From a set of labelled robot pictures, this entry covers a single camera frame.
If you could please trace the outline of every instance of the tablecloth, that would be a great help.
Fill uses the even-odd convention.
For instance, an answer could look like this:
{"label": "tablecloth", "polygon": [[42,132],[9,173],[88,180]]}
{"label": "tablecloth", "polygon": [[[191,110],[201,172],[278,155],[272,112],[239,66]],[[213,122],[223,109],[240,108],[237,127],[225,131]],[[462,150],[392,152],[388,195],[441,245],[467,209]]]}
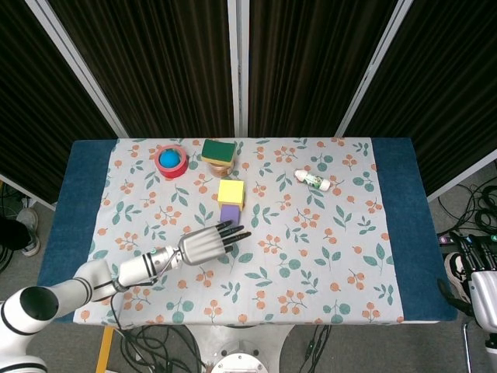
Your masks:
{"label": "tablecloth", "polygon": [[[189,170],[166,180],[153,157],[180,144]],[[202,139],[126,139],[113,149],[89,260],[118,264],[219,218]],[[152,288],[116,300],[120,321],[145,323],[392,323],[402,305],[369,138],[238,139],[228,178],[245,181],[241,223],[253,235],[217,261],[169,271]],[[328,192],[293,178],[308,169]],[[109,301],[76,322],[112,323]]]}

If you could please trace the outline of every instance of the sneaker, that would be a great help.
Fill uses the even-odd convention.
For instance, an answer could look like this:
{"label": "sneaker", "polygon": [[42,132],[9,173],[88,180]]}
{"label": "sneaker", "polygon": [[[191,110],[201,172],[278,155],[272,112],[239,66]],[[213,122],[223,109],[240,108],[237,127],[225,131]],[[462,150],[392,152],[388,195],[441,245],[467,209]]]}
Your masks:
{"label": "sneaker", "polygon": [[38,214],[32,208],[23,208],[18,214],[16,220],[23,223],[30,234],[30,243],[21,251],[25,256],[33,256],[40,251],[40,239],[36,235],[38,228]]}
{"label": "sneaker", "polygon": [[449,278],[450,283],[456,288],[459,297],[463,301],[471,303],[462,255],[459,253],[450,253],[443,261],[443,264],[445,265],[447,277]]}

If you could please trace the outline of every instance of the yellow sponge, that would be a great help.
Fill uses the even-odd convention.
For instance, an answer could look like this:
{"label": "yellow sponge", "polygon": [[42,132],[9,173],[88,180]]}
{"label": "yellow sponge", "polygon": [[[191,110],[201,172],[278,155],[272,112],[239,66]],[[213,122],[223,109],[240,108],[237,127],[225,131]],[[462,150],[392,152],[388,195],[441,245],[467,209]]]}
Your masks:
{"label": "yellow sponge", "polygon": [[217,202],[219,208],[223,204],[238,206],[240,211],[243,210],[243,186],[241,180],[221,180],[219,182],[219,192],[217,192]]}

